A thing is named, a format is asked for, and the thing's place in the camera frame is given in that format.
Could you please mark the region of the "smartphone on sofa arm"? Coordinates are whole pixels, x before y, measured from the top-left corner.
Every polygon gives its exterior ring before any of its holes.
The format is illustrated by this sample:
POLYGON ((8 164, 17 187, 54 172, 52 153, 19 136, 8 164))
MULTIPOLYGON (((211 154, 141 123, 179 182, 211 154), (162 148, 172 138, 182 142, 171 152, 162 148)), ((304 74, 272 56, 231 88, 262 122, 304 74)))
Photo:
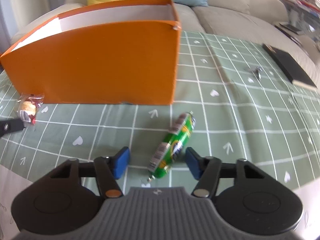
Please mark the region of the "smartphone on sofa arm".
POLYGON ((280 23, 279 24, 281 27, 290 30, 291 32, 300 35, 301 33, 303 33, 303 31, 293 25, 291 25, 290 23, 280 23))

